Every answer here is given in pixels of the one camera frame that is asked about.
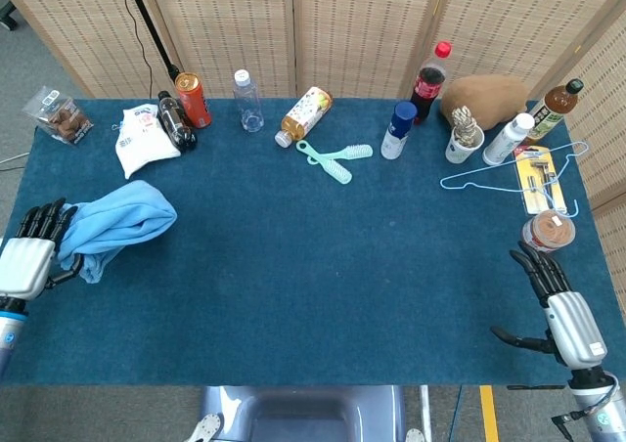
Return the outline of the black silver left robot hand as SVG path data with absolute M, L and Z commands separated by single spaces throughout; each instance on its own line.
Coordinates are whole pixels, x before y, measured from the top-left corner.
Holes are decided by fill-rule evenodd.
M 65 198 L 34 206 L 23 216 L 16 233 L 1 252 L 1 303 L 31 301 L 44 289 L 54 288 L 78 275 L 84 255 L 75 254 L 67 271 L 50 277 L 62 240 L 77 206 L 64 208 Z

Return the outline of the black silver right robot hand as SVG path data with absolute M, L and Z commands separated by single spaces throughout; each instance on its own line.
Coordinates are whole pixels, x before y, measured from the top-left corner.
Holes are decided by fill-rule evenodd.
M 571 371 L 600 366 L 607 348 L 586 299 L 572 289 L 561 266 L 550 255 L 523 241 L 518 246 L 510 256 L 529 278 L 548 325 L 546 336 L 521 337 L 496 326 L 490 331 L 512 347 L 552 354 Z

